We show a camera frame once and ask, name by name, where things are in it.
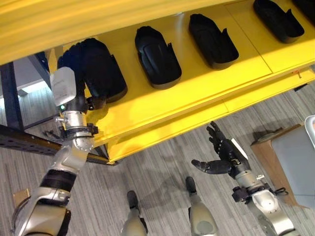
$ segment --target robotic hand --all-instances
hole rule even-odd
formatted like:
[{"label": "robotic hand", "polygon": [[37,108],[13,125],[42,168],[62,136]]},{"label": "robotic hand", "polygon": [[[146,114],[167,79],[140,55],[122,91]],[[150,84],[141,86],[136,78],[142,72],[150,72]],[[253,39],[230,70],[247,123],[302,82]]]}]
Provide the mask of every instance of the robotic hand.
[{"label": "robotic hand", "polygon": [[236,202],[245,202],[267,236],[299,236],[293,223],[279,206],[275,196],[277,191],[272,191],[268,184],[257,180],[247,158],[242,154],[243,150],[227,139],[214,122],[211,125],[213,128],[207,127],[211,136],[209,141],[220,160],[192,160],[191,163],[208,174],[229,174],[235,179],[239,186],[233,189],[233,199]]},{"label": "robotic hand", "polygon": [[[59,58],[58,70],[51,80],[55,104],[61,108],[61,117],[56,121],[64,142],[40,186],[16,209],[12,219],[15,236],[67,234],[70,191],[93,148],[93,135],[98,132],[93,124],[87,124],[86,112],[126,93],[124,78],[115,62],[106,46],[93,38],[72,46]],[[87,100],[85,83],[92,94]],[[115,87],[113,92],[113,84],[122,85],[121,89]]]}]

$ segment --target yellow shelf edge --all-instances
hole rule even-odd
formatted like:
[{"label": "yellow shelf edge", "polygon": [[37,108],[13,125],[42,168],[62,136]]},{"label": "yellow shelf edge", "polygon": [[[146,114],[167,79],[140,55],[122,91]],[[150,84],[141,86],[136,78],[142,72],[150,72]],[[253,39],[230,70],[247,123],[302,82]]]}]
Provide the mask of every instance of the yellow shelf edge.
[{"label": "yellow shelf edge", "polygon": [[[237,109],[234,109],[234,110],[229,110],[228,109],[228,106],[226,104],[229,102],[229,100],[225,99],[225,100],[222,101],[222,104],[224,104],[225,107],[227,108],[227,112],[222,112],[221,114],[218,114],[218,115],[216,115],[214,117],[211,117],[211,118],[209,118],[209,117],[205,118],[202,121],[197,121],[196,123],[194,123],[194,124],[192,124],[192,125],[190,125],[188,127],[185,127],[183,129],[180,129],[180,130],[178,130],[178,131],[176,131],[174,133],[170,133],[168,135],[165,135],[165,136],[163,136],[161,138],[158,138],[158,139],[155,139],[153,141],[148,141],[145,146],[136,147],[136,148],[130,149],[130,150],[126,151],[126,152],[122,151],[122,150],[124,150],[124,146],[130,145],[130,144],[128,144],[128,142],[136,143],[138,138],[142,139],[144,136],[146,136],[146,131],[140,132],[141,133],[140,136],[142,136],[142,138],[138,137],[137,134],[133,134],[132,138],[130,138],[130,139],[128,138],[128,136],[124,137],[124,141],[122,143],[119,143],[119,139],[116,140],[116,143],[115,142],[112,142],[112,143],[109,142],[108,148],[109,148],[109,155],[110,155],[110,163],[114,163],[115,161],[120,160],[120,159],[122,159],[122,158],[124,158],[126,156],[131,155],[131,154],[134,154],[134,153],[136,153],[136,152],[138,152],[140,150],[143,150],[143,149],[148,148],[150,146],[153,146],[153,145],[155,145],[157,143],[160,143],[160,142],[162,142],[164,140],[170,139],[170,138],[175,137],[177,135],[183,134],[183,133],[185,133],[185,132],[187,132],[189,130],[192,130],[194,128],[197,128],[199,126],[207,124],[211,120],[219,119],[219,118],[221,118],[223,116],[230,115],[230,114],[232,114],[232,113],[234,113],[236,111],[242,110],[242,109],[244,109],[244,108],[246,108],[248,106],[251,106],[253,104],[256,104],[258,102],[266,100],[266,99],[268,99],[268,98],[270,98],[270,97],[272,97],[274,95],[283,93],[285,91],[288,91],[290,89],[296,88],[296,87],[298,87],[300,85],[303,85],[305,83],[309,83],[309,82],[315,80],[314,73],[310,72],[309,70],[304,70],[303,72],[301,72],[301,74],[302,74],[302,77],[306,75],[304,79],[303,78],[301,80],[296,79],[298,77],[297,74],[296,75],[286,75],[286,76],[284,76],[284,78],[278,78],[278,79],[276,79],[274,81],[266,83],[265,86],[264,85],[260,85],[260,86],[257,86],[256,89],[254,89],[254,88],[249,89],[247,91],[247,93],[253,93],[253,92],[259,93],[260,90],[264,91],[264,89],[270,88],[272,85],[276,85],[276,86],[273,86],[273,87],[277,88],[276,91],[272,91],[272,92],[269,91],[269,94],[265,95],[263,98],[260,97],[258,100],[255,100],[255,101],[252,101],[250,103],[241,105]],[[230,101],[234,100],[234,101],[238,102],[237,98],[238,98],[238,96],[235,95],[232,98],[230,98]],[[191,112],[190,114],[188,114],[188,116],[189,117],[197,116],[198,113],[200,113],[200,112]],[[158,129],[161,129],[162,127],[163,127],[163,129],[167,129],[168,126],[171,127],[172,125],[174,125],[173,124],[173,120],[169,120],[169,121],[167,121],[165,123],[162,123],[162,124],[158,125],[156,127],[156,129],[152,129],[152,130],[147,129],[147,133],[152,133],[152,132],[159,133]]]}]

